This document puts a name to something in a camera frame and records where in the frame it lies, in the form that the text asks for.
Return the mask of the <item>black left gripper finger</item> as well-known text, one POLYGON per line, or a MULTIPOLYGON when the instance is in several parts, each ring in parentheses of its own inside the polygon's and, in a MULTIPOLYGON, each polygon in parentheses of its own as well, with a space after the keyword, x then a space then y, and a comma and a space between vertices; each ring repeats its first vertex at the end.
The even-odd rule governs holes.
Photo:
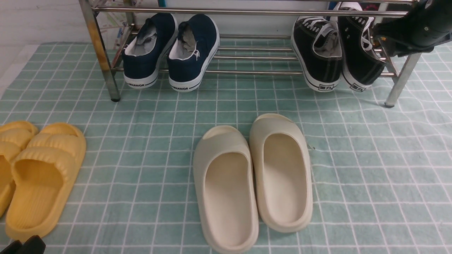
POLYGON ((22 243, 20 241, 13 241, 7 247, 5 247, 0 254, 16 254, 21 249, 22 243))

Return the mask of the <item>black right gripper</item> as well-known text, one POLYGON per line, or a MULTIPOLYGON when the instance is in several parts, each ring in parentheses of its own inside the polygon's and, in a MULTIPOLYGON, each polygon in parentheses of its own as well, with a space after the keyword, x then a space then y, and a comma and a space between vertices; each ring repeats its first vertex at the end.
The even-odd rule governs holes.
POLYGON ((373 38, 388 45, 390 57, 430 53, 451 42, 452 2, 423 0, 405 16, 373 27, 373 38))

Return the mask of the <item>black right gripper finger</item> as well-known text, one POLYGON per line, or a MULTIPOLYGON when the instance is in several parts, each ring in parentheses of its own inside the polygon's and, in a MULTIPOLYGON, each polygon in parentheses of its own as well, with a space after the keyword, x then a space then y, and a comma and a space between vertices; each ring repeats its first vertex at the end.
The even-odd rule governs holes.
POLYGON ((46 244, 39 235, 33 235, 16 251, 17 254, 44 254, 46 244))

